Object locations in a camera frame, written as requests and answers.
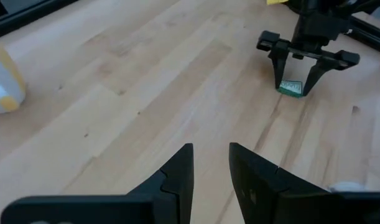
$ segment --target yellow stripe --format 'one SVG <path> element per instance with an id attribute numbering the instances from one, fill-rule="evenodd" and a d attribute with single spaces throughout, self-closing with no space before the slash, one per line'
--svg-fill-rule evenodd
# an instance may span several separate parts
<path id="1" fill-rule="evenodd" d="M 277 4 L 277 3 L 283 3 L 283 2 L 287 2 L 288 0 L 267 0 L 267 4 L 270 5 L 270 4 Z"/>
<path id="2" fill-rule="evenodd" d="M 7 111 L 14 111 L 18 109 L 19 103 L 11 96 L 4 96 L 0 98 L 0 105 Z"/>
<path id="3" fill-rule="evenodd" d="M 9 71 L 13 78 L 18 82 L 21 91 L 25 94 L 25 83 L 22 79 L 20 72 L 17 69 L 17 66 L 10 58 L 10 55 L 4 50 L 3 46 L 0 44 L 0 62 L 2 62 L 3 66 L 7 71 Z"/>

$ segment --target green card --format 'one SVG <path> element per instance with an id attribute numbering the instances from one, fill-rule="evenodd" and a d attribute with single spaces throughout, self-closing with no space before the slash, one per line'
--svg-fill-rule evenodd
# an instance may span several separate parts
<path id="1" fill-rule="evenodd" d="M 278 88 L 278 92 L 288 95 L 288 96 L 296 97 L 296 98 L 303 97 L 302 90 L 303 90 L 302 82 L 286 81 L 286 80 L 283 80 L 281 82 L 281 85 Z"/>

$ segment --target yellow object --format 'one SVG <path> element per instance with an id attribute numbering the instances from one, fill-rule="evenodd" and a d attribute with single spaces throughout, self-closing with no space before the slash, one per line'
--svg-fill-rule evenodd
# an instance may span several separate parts
<path id="1" fill-rule="evenodd" d="M 17 66 L 0 44 L 0 113 L 18 109 L 25 98 L 25 83 Z"/>
<path id="2" fill-rule="evenodd" d="M 270 4 L 278 4 L 278 3 L 283 3 L 283 2 L 287 2 L 288 0 L 267 0 L 267 4 L 270 5 Z"/>

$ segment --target wood grain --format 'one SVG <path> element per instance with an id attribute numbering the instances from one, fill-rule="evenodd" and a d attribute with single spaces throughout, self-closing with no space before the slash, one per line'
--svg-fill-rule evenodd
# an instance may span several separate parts
<path id="1" fill-rule="evenodd" d="M 263 30 L 297 15 L 261 0 L 81 0 L 0 39 L 28 85 L 0 115 L 0 212 L 27 195 L 125 194 L 186 142 L 195 147 L 192 223 L 243 223 L 228 144 L 321 187 L 380 190 L 380 53 L 361 54 L 306 98 L 275 91 Z M 305 80 L 313 60 L 289 59 Z"/>

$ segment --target white mug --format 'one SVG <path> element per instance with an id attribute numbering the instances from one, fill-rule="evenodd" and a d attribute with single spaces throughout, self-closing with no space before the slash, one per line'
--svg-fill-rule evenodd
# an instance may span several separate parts
<path id="1" fill-rule="evenodd" d="M 0 44 L 0 113 L 18 109 L 24 98 L 24 80 L 10 55 Z"/>

